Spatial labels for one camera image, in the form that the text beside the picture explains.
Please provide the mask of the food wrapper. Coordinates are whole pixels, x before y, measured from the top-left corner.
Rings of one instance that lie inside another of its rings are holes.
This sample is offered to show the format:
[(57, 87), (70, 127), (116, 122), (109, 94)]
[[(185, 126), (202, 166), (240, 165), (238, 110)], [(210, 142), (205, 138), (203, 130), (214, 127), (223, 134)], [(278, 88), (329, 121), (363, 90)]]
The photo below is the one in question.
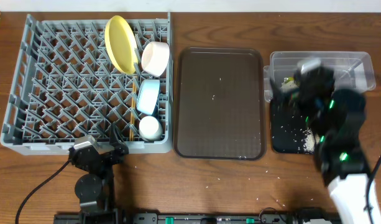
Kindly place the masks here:
[(281, 90), (282, 91), (290, 91), (290, 90), (295, 89), (297, 87), (298, 87), (298, 85), (295, 83), (295, 80), (293, 77), (286, 77), (286, 78), (284, 78), (284, 81), (282, 82)]

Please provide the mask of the wooden chopstick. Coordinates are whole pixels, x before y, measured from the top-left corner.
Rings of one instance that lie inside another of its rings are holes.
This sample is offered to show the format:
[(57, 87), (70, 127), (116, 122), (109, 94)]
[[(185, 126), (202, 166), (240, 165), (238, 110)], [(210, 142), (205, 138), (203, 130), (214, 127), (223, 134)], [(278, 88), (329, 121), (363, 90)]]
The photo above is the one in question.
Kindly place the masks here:
[[(132, 92), (131, 92), (131, 109), (135, 109), (135, 105), (136, 105), (136, 102), (135, 102), (135, 98), (132, 96), (133, 93), (136, 94), (136, 91), (137, 91), (137, 87), (134, 83), (134, 81), (132, 82)], [(130, 124), (131, 125), (134, 125), (135, 123), (135, 117), (131, 111), (131, 117), (130, 117)], [(133, 141), (134, 140), (134, 132), (133, 130), (130, 128), (130, 135), (129, 135), (129, 140), (130, 141)]]
[(135, 102), (136, 102), (137, 101), (136, 94), (133, 93), (132, 96), (135, 98)]

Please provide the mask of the pale green cup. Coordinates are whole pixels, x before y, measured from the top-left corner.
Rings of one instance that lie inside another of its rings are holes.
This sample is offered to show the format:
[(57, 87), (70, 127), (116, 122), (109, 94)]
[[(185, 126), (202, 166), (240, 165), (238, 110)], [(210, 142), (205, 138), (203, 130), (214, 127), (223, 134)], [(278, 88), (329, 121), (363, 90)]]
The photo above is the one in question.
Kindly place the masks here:
[(153, 116), (146, 116), (139, 123), (139, 134), (144, 141), (159, 141), (162, 137), (162, 125)]

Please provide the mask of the light blue bowl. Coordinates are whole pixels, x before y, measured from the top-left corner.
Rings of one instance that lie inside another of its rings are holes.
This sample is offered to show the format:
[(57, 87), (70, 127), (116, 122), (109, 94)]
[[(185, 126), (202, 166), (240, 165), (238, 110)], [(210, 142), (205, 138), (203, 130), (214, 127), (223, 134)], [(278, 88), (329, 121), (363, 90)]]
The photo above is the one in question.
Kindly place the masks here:
[(160, 92), (159, 80), (144, 80), (137, 97), (136, 108), (143, 114), (153, 115)]

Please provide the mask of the yellow round plate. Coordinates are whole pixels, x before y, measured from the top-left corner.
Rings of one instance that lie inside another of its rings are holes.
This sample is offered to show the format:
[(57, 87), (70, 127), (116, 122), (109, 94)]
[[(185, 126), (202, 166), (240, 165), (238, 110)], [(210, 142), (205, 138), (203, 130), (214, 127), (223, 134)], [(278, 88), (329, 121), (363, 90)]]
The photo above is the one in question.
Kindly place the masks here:
[(105, 27), (104, 41), (110, 61), (121, 73), (133, 74), (137, 59), (137, 44), (128, 22), (121, 16), (113, 16)]

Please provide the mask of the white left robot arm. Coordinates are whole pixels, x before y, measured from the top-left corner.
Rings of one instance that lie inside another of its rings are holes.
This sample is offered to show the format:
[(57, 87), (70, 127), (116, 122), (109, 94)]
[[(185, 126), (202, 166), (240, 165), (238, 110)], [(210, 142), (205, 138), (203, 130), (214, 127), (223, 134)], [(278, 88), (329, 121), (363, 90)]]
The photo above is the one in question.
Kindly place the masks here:
[(76, 168), (86, 171), (75, 185), (80, 208), (85, 213), (101, 213), (113, 210), (113, 166), (121, 164), (129, 153), (128, 146), (115, 124), (110, 127), (109, 142), (100, 144), (91, 135), (75, 140), (69, 149), (69, 160)]

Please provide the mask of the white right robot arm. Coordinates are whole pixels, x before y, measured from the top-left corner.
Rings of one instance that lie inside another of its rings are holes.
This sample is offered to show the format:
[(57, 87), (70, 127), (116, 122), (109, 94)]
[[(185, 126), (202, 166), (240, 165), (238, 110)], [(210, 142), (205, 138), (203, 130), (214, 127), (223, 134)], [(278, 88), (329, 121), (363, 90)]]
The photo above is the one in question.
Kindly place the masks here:
[(314, 159), (342, 223), (381, 223), (374, 168), (369, 166), (360, 140), (366, 119), (363, 94), (335, 88), (334, 70), (318, 65), (293, 74), (294, 88), (283, 90), (273, 79), (273, 101), (304, 116), (304, 124), (319, 136)]

